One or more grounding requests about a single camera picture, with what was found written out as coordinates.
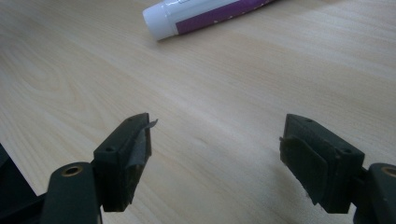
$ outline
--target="glue stick tube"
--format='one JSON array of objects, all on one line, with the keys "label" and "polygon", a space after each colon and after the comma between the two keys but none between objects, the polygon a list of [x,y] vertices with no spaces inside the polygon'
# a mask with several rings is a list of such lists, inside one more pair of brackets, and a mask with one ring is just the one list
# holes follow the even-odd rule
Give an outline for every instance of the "glue stick tube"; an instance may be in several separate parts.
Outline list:
[{"label": "glue stick tube", "polygon": [[243,15],[273,0],[163,0],[143,11],[156,40]]}]

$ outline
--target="screw hole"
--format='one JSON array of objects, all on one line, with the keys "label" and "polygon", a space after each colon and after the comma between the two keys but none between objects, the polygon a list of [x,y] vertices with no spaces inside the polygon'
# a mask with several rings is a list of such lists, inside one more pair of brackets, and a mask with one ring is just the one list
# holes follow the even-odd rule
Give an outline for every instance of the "screw hole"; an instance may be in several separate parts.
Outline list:
[{"label": "screw hole", "polygon": [[113,151],[115,151],[116,149],[114,149],[114,147],[107,147],[106,148],[106,152],[113,152]]},{"label": "screw hole", "polygon": [[351,151],[349,148],[344,148],[343,151],[344,151],[345,153],[347,153],[347,154],[352,153],[352,151]]},{"label": "screw hole", "polygon": [[69,167],[67,169],[64,169],[62,171],[62,176],[69,177],[69,176],[72,176],[72,175],[77,175],[77,174],[81,173],[81,171],[82,171],[82,166],[79,166],[79,165],[78,166],[72,166],[72,167]]}]

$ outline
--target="wooden table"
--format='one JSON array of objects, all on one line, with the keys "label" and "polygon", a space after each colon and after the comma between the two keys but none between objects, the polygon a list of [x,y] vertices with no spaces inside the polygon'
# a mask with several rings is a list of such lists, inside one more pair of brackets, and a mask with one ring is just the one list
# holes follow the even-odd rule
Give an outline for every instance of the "wooden table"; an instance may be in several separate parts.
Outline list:
[{"label": "wooden table", "polygon": [[286,114],[396,163],[394,1],[278,0],[156,42],[158,0],[0,0],[0,142],[37,194],[127,117],[153,155],[105,223],[352,223],[314,206],[279,159]]}]

